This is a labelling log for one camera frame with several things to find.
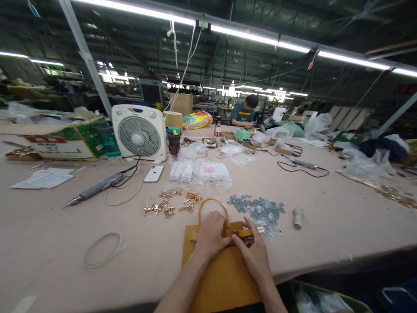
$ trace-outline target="worker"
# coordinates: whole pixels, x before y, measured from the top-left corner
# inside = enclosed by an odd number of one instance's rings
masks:
[[[244,103],[235,105],[230,115],[232,125],[248,129],[253,128],[253,116],[255,114],[253,109],[257,107],[258,101],[257,95],[249,95]]]
[[[208,214],[201,225],[194,252],[154,313],[188,312],[208,263],[230,245],[236,245],[241,251],[250,274],[258,284],[266,313],[288,313],[272,279],[265,242],[254,223],[247,217],[244,219],[243,226],[253,233],[253,237],[248,237],[245,242],[236,235],[222,238],[225,218],[218,211]]]

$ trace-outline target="phone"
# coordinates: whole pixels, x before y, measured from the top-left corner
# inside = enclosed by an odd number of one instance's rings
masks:
[[[144,183],[157,183],[159,178],[161,177],[162,171],[164,169],[163,165],[152,166],[149,170],[148,175],[146,175],[145,179],[143,180]]]

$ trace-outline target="beige work table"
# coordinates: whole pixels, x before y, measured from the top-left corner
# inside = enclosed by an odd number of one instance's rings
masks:
[[[184,135],[209,137],[213,132],[214,125],[210,125]],[[2,140],[16,138],[2,136]],[[231,221],[243,219],[243,214],[226,204],[233,194],[268,197],[285,205],[286,214],[279,221],[282,236],[265,239],[277,283],[417,245],[417,214],[335,173],[344,161],[327,149],[300,145],[304,149],[300,159],[329,169],[329,176],[313,178],[303,172],[285,172],[276,161],[286,159],[264,152],[257,152],[255,161],[242,168],[216,158],[215,150],[208,154],[212,161],[224,162],[231,174],[231,189],[207,195],[226,205]],[[10,150],[5,145],[0,147],[1,155]],[[11,312],[30,295],[36,296],[30,313],[91,312],[163,297],[181,269],[185,225],[197,223],[197,211],[178,212],[182,196],[170,201],[177,208],[175,216],[143,216],[145,206],[162,200],[158,194],[170,171],[168,162],[163,164],[160,181],[143,183],[139,194],[128,203],[108,206],[101,193],[61,209],[80,192],[126,169],[120,162],[120,158],[83,162],[86,168],[52,190],[16,190],[7,186],[28,178],[39,168],[30,170],[32,162],[10,162],[2,157],[0,312]],[[59,166],[57,162],[50,165]],[[152,162],[140,166],[146,175]],[[124,189],[111,190],[109,200],[122,201],[135,192],[139,177],[132,178]],[[415,194],[415,186],[408,184],[405,188]],[[296,230],[292,223],[292,210],[297,206],[304,211],[302,230]],[[215,209],[220,207],[208,203],[204,214]],[[109,232],[120,233],[127,248],[101,268],[84,268],[88,247]],[[115,238],[102,242],[91,262],[101,260],[115,245]]]

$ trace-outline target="forearm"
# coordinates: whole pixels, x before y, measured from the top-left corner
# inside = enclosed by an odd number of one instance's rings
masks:
[[[208,260],[193,253],[154,313],[188,312]]]
[[[237,121],[237,120],[232,120],[232,125],[235,125],[235,126],[245,126],[245,122],[239,122],[239,121]]]
[[[266,313],[288,313],[272,277],[257,279]]]

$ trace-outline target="human hand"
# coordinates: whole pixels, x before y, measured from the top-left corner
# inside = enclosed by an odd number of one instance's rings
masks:
[[[207,261],[213,259],[226,246],[233,243],[230,237],[222,238],[226,219],[218,211],[212,211],[201,224],[194,252]]]
[[[247,129],[251,129],[251,128],[253,128],[253,122],[245,122],[245,127],[246,127]]]
[[[242,252],[243,259],[248,266],[249,272],[259,285],[265,280],[272,279],[271,270],[269,268],[268,252],[266,250],[265,242],[255,224],[249,218],[245,216],[243,218],[245,219],[243,226],[252,230],[253,237],[248,237],[245,242],[243,242],[236,235],[232,235],[232,240]]]

